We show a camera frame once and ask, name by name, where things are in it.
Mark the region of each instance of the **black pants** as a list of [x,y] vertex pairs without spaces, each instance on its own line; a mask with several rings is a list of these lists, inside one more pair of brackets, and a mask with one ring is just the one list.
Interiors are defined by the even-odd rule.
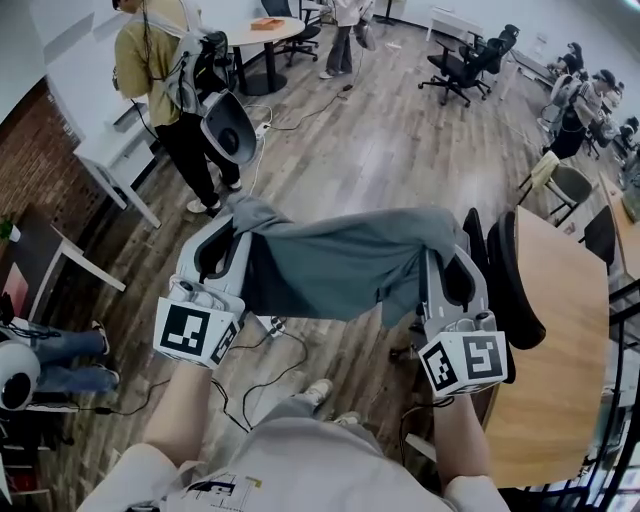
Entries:
[[157,126],[156,133],[187,185],[200,198],[202,204],[213,206],[218,202],[219,196],[213,188],[205,155],[220,168],[225,184],[230,185],[238,181],[240,169],[209,143],[200,129],[201,121],[200,116],[183,112],[177,122]]
[[558,136],[549,149],[560,160],[572,157],[580,150],[586,134],[587,129],[582,125],[578,114],[573,107],[569,107],[562,118],[562,126],[558,131]]

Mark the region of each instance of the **person's arm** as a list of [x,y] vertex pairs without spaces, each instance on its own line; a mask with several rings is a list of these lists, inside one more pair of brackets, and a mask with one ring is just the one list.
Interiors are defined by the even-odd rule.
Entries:
[[154,446],[180,467],[197,460],[207,424],[211,370],[180,362],[153,412],[142,442]]
[[433,412],[436,457],[442,487],[458,476],[489,476],[489,444],[469,395]]
[[125,98],[139,98],[151,92],[152,80],[137,50],[133,35],[124,28],[115,45],[118,89]]

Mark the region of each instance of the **office chair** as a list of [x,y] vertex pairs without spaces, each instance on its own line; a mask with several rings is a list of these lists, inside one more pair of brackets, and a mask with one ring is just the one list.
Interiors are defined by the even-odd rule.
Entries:
[[424,88],[425,85],[432,87],[444,87],[444,98],[440,102],[440,105],[447,104],[447,97],[449,91],[453,91],[458,96],[466,100],[465,107],[469,108],[471,100],[465,96],[463,89],[469,89],[476,87],[482,93],[482,99],[486,100],[487,95],[485,91],[480,88],[480,81],[478,75],[488,66],[490,66],[496,60],[500,60],[504,55],[502,48],[504,47],[504,41],[500,39],[489,39],[487,46],[482,49],[478,55],[468,54],[464,61],[461,61],[457,57],[451,55],[455,50],[449,48],[441,41],[437,43],[444,48],[442,55],[430,55],[427,57],[429,62],[440,69],[444,77],[442,78],[434,75],[430,82],[422,82],[418,84],[418,89]]
[[[518,27],[516,27],[515,25],[505,25],[504,30],[500,32],[500,35],[498,36],[498,39],[501,39],[502,41],[504,41],[504,47],[502,49],[503,51],[502,57],[506,55],[509,52],[509,50],[511,50],[511,48],[513,48],[516,45],[516,43],[518,42],[518,35],[520,35],[520,29]],[[477,55],[486,46],[487,46],[487,42],[482,37],[475,35],[474,41],[473,41],[473,47],[463,45],[460,47],[459,52],[460,52],[460,55],[462,55],[462,57],[465,57],[469,52],[475,53]],[[491,75],[499,74],[501,64],[502,64],[502,57],[500,57],[500,59],[496,60],[495,62],[492,62],[489,66],[487,66],[487,69],[485,69],[484,71],[486,71]],[[486,84],[484,81],[479,80],[478,85],[480,87],[480,90],[482,90],[483,87],[487,88],[487,91],[485,94],[491,94],[491,87],[489,86],[489,84]]]
[[584,236],[580,239],[598,258],[607,264],[607,274],[616,254],[616,226],[613,223],[611,208],[605,206],[584,228]]
[[[476,267],[482,272],[486,282],[487,291],[489,292],[489,308],[496,315],[496,321],[498,321],[498,313],[493,309],[492,297],[496,294],[496,283],[489,266],[489,255],[487,254],[487,246],[484,241],[484,235],[482,233],[482,225],[480,224],[480,216],[478,210],[471,208],[467,214],[467,218],[464,220],[462,229],[469,235],[469,254],[471,259],[475,263]],[[516,366],[513,361],[513,354],[511,353],[511,346],[507,339],[507,379],[505,384],[513,384],[516,379]]]
[[[289,7],[288,0],[262,0],[262,6],[269,16],[284,16],[287,18],[293,18],[291,14],[291,8]],[[298,35],[289,37],[284,40],[284,47],[274,53],[274,55],[281,55],[283,53],[289,54],[287,61],[287,67],[291,67],[293,64],[293,56],[296,53],[304,53],[305,55],[311,55],[313,62],[318,61],[318,54],[314,53],[313,46],[318,47],[317,41],[312,41],[320,33],[320,27],[317,25],[310,25],[309,18],[311,17],[311,10],[302,8],[300,3],[300,14],[302,11],[306,11],[304,23],[305,29]]]
[[515,244],[515,212],[502,214],[489,230],[487,249],[491,279],[489,305],[498,329],[515,348],[538,346],[547,331],[531,309],[522,286]]
[[[531,174],[520,184],[518,189],[522,189],[526,183],[531,179]],[[593,191],[593,184],[591,180],[587,178],[582,172],[568,165],[558,165],[551,178],[545,183],[545,187],[551,190],[555,196],[560,199],[561,203],[556,209],[554,209],[549,217],[558,213],[565,206],[569,208],[569,211],[559,221],[555,223],[555,226],[560,226],[569,216],[575,212],[582,203],[584,203],[591,192]],[[533,189],[533,185],[529,185],[529,188],[525,191],[524,195],[518,201],[518,206],[522,204],[525,198],[529,195],[529,192]]]

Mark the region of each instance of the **gray cloth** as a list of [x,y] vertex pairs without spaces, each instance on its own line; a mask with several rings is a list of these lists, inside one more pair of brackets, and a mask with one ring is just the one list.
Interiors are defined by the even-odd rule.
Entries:
[[422,247],[448,265],[467,235],[442,208],[402,208],[294,224],[267,203],[233,194],[238,233],[254,233],[243,299],[256,315],[348,321],[383,303],[396,325],[419,303]]

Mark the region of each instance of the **cable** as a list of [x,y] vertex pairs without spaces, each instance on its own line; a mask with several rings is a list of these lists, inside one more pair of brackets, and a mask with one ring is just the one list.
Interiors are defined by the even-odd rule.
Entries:
[[224,404],[222,406],[222,412],[225,414],[225,416],[227,416],[227,418],[229,418],[231,421],[233,421],[238,427],[240,427],[242,430],[244,430],[248,434],[249,431],[247,430],[247,428],[244,425],[242,425],[237,419],[235,419],[230,413],[227,412],[227,404],[229,403],[229,395],[227,394],[227,391],[224,389],[222,384],[220,384],[220,382],[218,382],[214,378],[211,379],[211,383],[216,387],[218,392],[222,395],[222,399],[224,400]]
[[404,454],[404,421],[412,415],[414,412],[422,411],[424,409],[441,409],[443,407],[448,407],[455,400],[454,397],[448,396],[447,398],[442,399],[440,402],[435,402],[433,404],[420,404],[414,403],[409,409],[407,409],[402,416],[400,416],[400,425],[398,427],[398,440],[400,441],[400,458],[402,460],[402,466],[405,464],[405,454]]
[[133,100],[131,100],[131,103],[133,103],[133,106],[138,111],[138,115],[140,116],[140,121],[142,121],[142,124],[144,125],[145,129],[151,134],[151,136],[154,139],[156,139],[156,141],[160,142],[160,139],[158,138],[158,136],[155,133],[153,133],[151,128],[149,128],[149,126],[147,126],[147,123],[144,122],[144,117],[142,117],[142,111],[140,110],[140,107],[138,107],[138,104]]
[[341,92],[342,92],[342,91],[338,91],[338,92],[336,93],[336,95],[331,99],[331,101],[330,101],[329,103],[327,103],[327,104],[326,104],[323,108],[321,108],[320,110],[316,110],[315,112],[311,112],[311,114],[307,114],[306,116],[302,116],[302,117],[300,118],[300,120],[298,121],[298,123],[297,123],[295,126],[292,126],[292,127],[282,127],[282,126],[280,126],[280,127],[279,127],[279,126],[273,126],[273,125],[271,125],[271,128],[272,128],[272,129],[274,129],[274,130],[281,131],[281,132],[291,132],[291,131],[297,130],[298,128],[300,128],[300,125],[302,124],[302,121],[304,121],[304,120],[305,120],[305,119],[307,119],[308,117],[315,116],[315,115],[317,115],[317,114],[320,114],[320,113],[324,112],[324,111],[325,111],[325,110],[327,110],[327,109],[331,106],[331,104],[332,104],[334,101],[336,101],[338,98],[340,98],[341,100],[346,100],[347,98],[345,98],[344,96],[340,96],[340,93],[341,93]]
[[[144,409],[147,405],[149,405],[149,401],[151,400],[151,393],[153,393],[153,390],[157,387],[160,386],[164,386],[165,384],[168,384],[169,381],[171,379],[167,379],[165,381],[162,382],[158,382],[157,384],[153,384],[152,386],[149,387],[149,391],[147,392],[147,398],[144,401],[144,403],[138,407],[137,409],[134,409],[131,412],[120,412],[120,411],[114,411],[113,409],[111,409],[110,407],[80,407],[80,405],[75,402],[75,401],[71,401],[70,403],[75,405],[76,410],[77,411],[93,411],[96,414],[100,415],[100,416],[108,416],[110,414],[117,414],[118,416],[133,416],[134,414],[140,412],[142,409]],[[51,409],[62,409],[65,407],[68,407],[67,405],[51,405],[49,403],[46,402],[32,402],[30,405],[44,405],[47,406]]]
[[[260,342],[253,346],[253,347],[232,347],[229,350],[232,350],[234,348],[236,349],[240,349],[240,348],[244,348],[244,349],[253,349],[253,348],[257,348],[260,345],[262,345],[262,343],[273,333],[275,332],[275,330],[269,331],[264,338],[262,338],[260,340]],[[294,334],[289,334],[288,332],[282,332],[283,335],[285,336],[289,336],[289,338],[293,338],[294,340],[298,341],[301,345],[302,348],[304,350],[304,355],[302,356],[302,359],[300,359],[300,361],[298,361],[296,364],[289,366],[287,369],[285,369],[280,375],[278,375],[275,379],[269,381],[269,382],[265,382],[264,384],[256,384],[255,386],[251,386],[246,392],[245,394],[242,396],[242,417],[244,418],[244,421],[246,421],[247,425],[249,426],[250,430],[253,430],[253,425],[251,425],[251,423],[249,422],[249,419],[247,418],[247,398],[249,397],[249,395],[251,394],[252,391],[258,389],[258,388],[266,388],[268,386],[271,386],[272,384],[275,384],[276,382],[278,382],[282,377],[284,377],[284,375],[292,370],[295,370],[296,368],[298,368],[299,366],[303,365],[304,363],[307,362],[307,359],[309,358],[309,349],[307,348],[307,344],[304,342],[304,340],[302,340],[301,338],[299,338],[298,336],[295,336]]]
[[251,190],[249,191],[249,195],[253,195],[253,189],[256,187],[256,183],[258,183],[258,172],[260,172],[260,162],[262,162],[262,157],[264,155],[264,147],[267,145],[267,136],[265,135],[262,138],[262,149],[260,150],[260,158],[258,159],[258,165],[256,166],[256,175],[253,178],[253,185],[251,185]]

